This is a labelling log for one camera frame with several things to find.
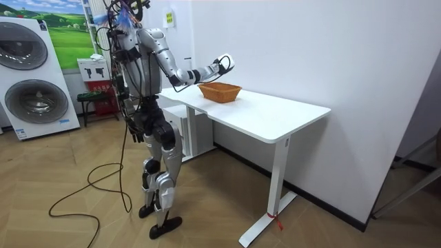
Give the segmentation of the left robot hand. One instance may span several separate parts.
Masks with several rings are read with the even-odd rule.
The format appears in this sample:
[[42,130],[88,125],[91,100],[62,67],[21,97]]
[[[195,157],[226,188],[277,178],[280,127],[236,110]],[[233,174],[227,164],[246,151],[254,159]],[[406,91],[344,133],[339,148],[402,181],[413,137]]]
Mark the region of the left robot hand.
[[139,119],[127,118],[126,123],[132,139],[135,143],[143,143],[144,140],[144,124]]

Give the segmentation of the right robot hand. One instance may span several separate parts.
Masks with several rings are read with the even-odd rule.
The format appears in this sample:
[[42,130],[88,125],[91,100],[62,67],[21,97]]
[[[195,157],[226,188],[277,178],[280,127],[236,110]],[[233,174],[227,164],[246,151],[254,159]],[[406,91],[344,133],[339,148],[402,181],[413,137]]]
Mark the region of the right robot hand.
[[235,63],[232,56],[228,53],[223,54],[214,60],[214,63],[218,65],[218,74],[224,75],[233,70]]

